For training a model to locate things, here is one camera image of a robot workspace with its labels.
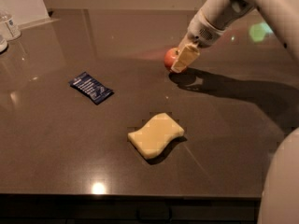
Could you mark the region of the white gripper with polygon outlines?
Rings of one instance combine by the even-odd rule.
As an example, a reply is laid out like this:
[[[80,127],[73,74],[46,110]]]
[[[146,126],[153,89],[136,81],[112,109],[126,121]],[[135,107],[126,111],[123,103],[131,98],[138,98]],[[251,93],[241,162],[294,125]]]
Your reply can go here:
[[[182,73],[200,55],[200,48],[211,47],[224,33],[225,22],[222,16],[210,17],[200,9],[192,18],[187,34],[182,38],[177,48],[172,51],[173,59],[170,70]]]

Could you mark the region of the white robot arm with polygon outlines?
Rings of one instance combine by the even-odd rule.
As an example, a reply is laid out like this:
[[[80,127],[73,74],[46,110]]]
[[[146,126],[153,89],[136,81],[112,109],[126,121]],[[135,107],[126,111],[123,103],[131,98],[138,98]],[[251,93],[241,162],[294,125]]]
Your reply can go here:
[[[178,45],[170,70],[183,72],[237,19],[257,9],[273,33],[299,60],[299,0],[206,0]],[[299,129],[279,145],[266,175],[257,224],[299,224]]]

